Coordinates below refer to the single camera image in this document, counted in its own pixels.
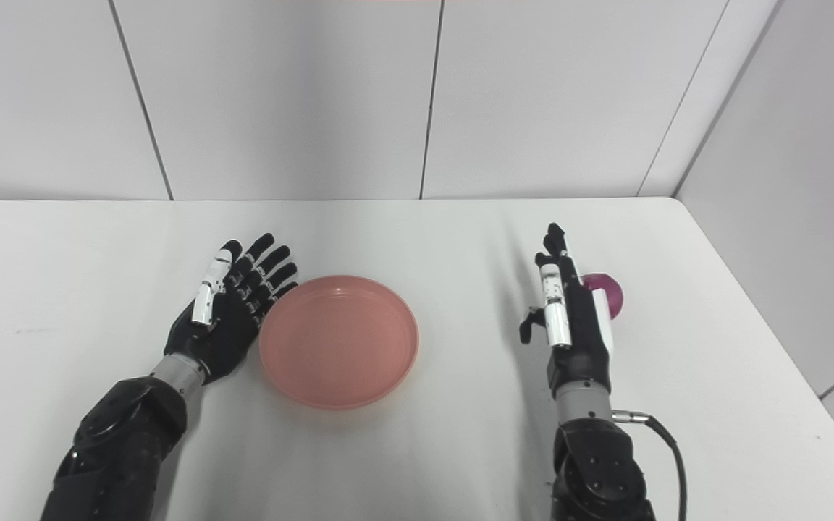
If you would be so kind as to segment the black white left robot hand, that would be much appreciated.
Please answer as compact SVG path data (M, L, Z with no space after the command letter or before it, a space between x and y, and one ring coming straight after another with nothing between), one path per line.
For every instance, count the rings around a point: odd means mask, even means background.
M195 299L176 317L165 355L192 360L204 383L218 381L244 362L261 324L284 295L298 286L288 246L262 234L249 248L228 241L214 256Z

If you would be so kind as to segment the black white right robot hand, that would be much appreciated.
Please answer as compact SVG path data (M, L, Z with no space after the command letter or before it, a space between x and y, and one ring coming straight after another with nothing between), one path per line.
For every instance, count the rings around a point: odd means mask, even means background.
M550 356L547 385L553 398L563 386L585 383L611 390L609 306L588 288L577 271L563 228L552 222L536 254L542 304L530 307L518 327L520 343L531 341L534 326L545 329Z

